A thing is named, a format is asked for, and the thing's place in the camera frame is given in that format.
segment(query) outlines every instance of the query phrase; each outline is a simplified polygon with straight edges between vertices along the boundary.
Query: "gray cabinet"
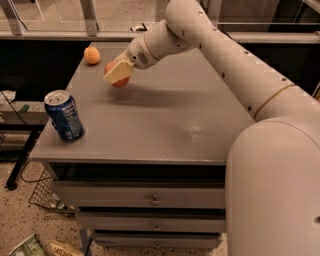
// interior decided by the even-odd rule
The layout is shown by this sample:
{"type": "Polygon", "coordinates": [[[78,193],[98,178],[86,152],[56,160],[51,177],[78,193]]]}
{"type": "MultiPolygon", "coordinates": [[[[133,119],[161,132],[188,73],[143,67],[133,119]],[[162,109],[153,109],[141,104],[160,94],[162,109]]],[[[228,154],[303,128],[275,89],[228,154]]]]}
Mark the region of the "gray cabinet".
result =
{"type": "Polygon", "coordinates": [[[104,246],[214,248],[225,231],[225,163],[234,139],[254,123],[198,49],[136,70],[114,88],[105,64],[128,46],[93,43],[67,88],[85,128],[73,143],[49,122],[31,158],[54,191],[104,246]]]}
{"type": "Polygon", "coordinates": [[[223,166],[46,165],[100,245],[215,248],[225,232],[223,166]]]}

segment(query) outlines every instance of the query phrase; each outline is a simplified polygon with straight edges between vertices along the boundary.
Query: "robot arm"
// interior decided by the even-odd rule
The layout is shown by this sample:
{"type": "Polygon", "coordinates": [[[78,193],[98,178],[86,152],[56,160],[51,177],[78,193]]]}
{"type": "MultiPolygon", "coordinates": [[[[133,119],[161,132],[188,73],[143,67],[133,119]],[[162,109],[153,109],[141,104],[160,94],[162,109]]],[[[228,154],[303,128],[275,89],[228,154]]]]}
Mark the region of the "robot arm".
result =
{"type": "Polygon", "coordinates": [[[105,79],[123,79],[190,45],[260,121],[228,155],[229,256],[320,255],[320,104],[216,29],[197,1],[171,0],[165,21],[134,39],[105,79]]]}

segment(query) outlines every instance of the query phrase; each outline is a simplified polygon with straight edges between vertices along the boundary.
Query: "metal rod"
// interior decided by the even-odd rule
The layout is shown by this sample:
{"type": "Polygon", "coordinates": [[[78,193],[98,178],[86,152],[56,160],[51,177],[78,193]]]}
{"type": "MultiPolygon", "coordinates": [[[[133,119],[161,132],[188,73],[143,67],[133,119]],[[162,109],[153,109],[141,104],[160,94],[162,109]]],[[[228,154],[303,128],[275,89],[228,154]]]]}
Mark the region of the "metal rod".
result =
{"type": "Polygon", "coordinates": [[[96,15],[93,8],[92,0],[81,0],[81,7],[83,12],[83,17],[86,23],[86,29],[88,36],[96,36],[98,33],[98,23],[96,20],[96,15]]]}
{"type": "Polygon", "coordinates": [[[16,9],[11,0],[0,0],[0,5],[3,9],[4,14],[6,15],[11,32],[15,36],[22,35],[21,22],[19,20],[16,9]]]}

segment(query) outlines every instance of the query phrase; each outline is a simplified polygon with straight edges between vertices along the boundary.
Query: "drawer handle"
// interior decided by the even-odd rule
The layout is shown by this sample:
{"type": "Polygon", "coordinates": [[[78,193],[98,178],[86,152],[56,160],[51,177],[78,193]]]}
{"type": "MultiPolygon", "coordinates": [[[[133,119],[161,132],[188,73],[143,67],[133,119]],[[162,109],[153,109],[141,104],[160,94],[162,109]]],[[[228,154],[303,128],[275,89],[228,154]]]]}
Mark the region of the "drawer handle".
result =
{"type": "Polygon", "coordinates": [[[158,201],[158,196],[157,195],[154,195],[152,200],[150,201],[150,204],[152,206],[158,206],[160,204],[160,202],[158,201]]]}
{"type": "Polygon", "coordinates": [[[153,231],[156,231],[156,232],[160,231],[160,228],[159,228],[158,224],[154,225],[153,231]]]}

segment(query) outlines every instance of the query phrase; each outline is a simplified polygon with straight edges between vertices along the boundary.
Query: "blue soda can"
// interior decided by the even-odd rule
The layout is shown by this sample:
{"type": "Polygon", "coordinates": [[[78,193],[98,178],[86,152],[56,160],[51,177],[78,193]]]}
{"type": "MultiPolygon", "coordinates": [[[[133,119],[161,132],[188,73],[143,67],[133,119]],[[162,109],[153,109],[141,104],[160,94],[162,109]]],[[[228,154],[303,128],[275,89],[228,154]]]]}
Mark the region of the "blue soda can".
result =
{"type": "Polygon", "coordinates": [[[45,96],[44,103],[52,125],[62,140],[73,141],[84,134],[76,102],[69,92],[52,91],[45,96]]]}

